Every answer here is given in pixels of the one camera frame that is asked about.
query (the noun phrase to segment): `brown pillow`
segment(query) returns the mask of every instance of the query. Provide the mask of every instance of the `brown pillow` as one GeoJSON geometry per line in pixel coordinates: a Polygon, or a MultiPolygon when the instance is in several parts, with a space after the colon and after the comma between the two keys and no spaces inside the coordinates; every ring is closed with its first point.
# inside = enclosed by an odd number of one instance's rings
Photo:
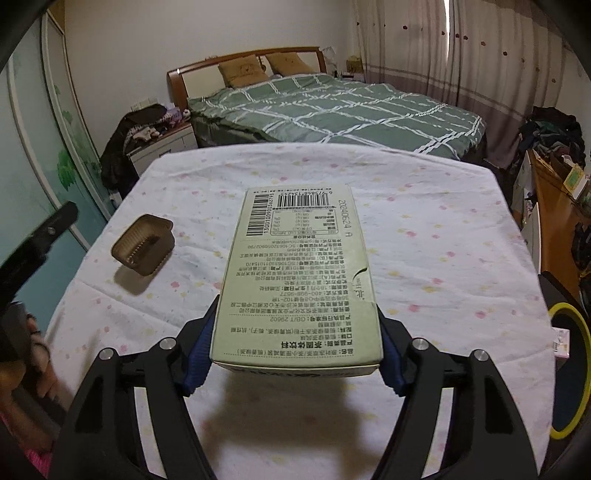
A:
{"type": "Polygon", "coordinates": [[[219,68],[226,86],[234,88],[266,82],[269,79],[255,55],[224,61],[217,68],[219,68]]]}
{"type": "Polygon", "coordinates": [[[298,73],[314,73],[314,70],[303,62],[295,52],[269,53],[266,57],[273,73],[279,73],[283,76],[297,75],[298,73]]]}

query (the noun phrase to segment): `white tablecloth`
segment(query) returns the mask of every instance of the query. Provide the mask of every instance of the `white tablecloth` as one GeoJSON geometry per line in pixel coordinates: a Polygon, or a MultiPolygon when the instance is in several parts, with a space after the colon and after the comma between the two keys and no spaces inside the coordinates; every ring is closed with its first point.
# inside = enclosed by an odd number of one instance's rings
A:
{"type": "MultiPolygon", "coordinates": [[[[56,371],[75,390],[96,354],[143,351],[201,316],[219,292],[247,187],[351,185],[377,302],[440,350],[488,351],[517,402],[538,466],[554,388],[553,335],[536,273],[488,170],[350,145],[263,144],[167,155],[140,178],[88,252],[48,330],[56,371]],[[176,246],[154,278],[111,257],[141,214],[174,222],[176,246]]],[[[426,473],[438,470],[445,392],[426,473]]],[[[145,394],[138,406],[151,469],[163,474],[145,394]]],[[[212,366],[187,400],[220,480],[369,478],[402,406],[376,372],[269,378],[212,366]]]]}

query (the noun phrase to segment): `green plaid bedsheet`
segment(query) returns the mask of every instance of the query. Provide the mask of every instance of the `green plaid bedsheet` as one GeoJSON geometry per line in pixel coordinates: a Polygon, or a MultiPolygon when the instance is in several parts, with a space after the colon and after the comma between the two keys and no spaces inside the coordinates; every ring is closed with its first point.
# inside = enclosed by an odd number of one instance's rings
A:
{"type": "Polygon", "coordinates": [[[192,115],[268,141],[389,147],[459,160],[479,144],[478,115],[385,83],[296,75],[189,99],[192,115]]]}

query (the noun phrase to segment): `sliding wardrobe door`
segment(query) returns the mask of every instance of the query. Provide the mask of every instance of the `sliding wardrobe door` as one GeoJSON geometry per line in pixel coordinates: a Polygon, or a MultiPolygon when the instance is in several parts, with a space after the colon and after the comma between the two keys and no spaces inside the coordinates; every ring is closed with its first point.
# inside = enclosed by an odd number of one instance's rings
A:
{"type": "Polygon", "coordinates": [[[72,233],[88,249],[102,232],[106,219],[56,124],[41,61],[40,20],[16,47],[8,62],[7,77],[12,113],[28,161],[55,208],[67,200],[78,206],[80,213],[72,233]]]}
{"type": "Polygon", "coordinates": [[[47,92],[57,125],[80,178],[106,219],[114,211],[109,191],[100,179],[100,162],[86,129],[70,77],[64,33],[53,17],[41,19],[41,53],[47,92]]]}
{"type": "MultiPolygon", "coordinates": [[[[54,211],[29,163],[8,97],[7,70],[0,72],[0,263],[54,211]]],[[[86,251],[67,231],[54,243],[47,262],[18,293],[18,300],[37,317],[41,330],[49,325],[57,303],[74,277],[86,251]]]]}

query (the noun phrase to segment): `wooden headboard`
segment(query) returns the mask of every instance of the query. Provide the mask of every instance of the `wooden headboard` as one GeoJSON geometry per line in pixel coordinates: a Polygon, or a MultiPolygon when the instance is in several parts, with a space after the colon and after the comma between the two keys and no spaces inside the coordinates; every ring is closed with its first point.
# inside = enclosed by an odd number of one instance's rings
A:
{"type": "MultiPolygon", "coordinates": [[[[173,102],[181,110],[187,108],[187,98],[189,97],[189,94],[187,93],[187,86],[185,85],[185,79],[183,78],[183,75],[195,72],[196,70],[216,66],[223,61],[238,59],[240,57],[246,57],[248,55],[256,55],[259,59],[259,62],[261,62],[261,65],[263,65],[262,57],[264,57],[265,55],[269,55],[271,53],[290,52],[315,53],[318,60],[318,70],[322,73],[326,73],[326,63],[324,62],[324,55],[322,55],[322,52],[320,51],[319,47],[280,47],[265,48],[263,50],[241,51],[238,53],[232,53],[230,55],[224,55],[222,57],[211,57],[202,61],[192,63],[190,65],[185,65],[184,67],[180,67],[178,69],[174,69],[168,72],[166,75],[168,77],[168,84],[170,85],[173,102]]],[[[222,75],[219,74],[219,72],[218,75],[219,80],[222,82],[220,87],[223,87],[223,81],[221,80],[222,75]]]]}

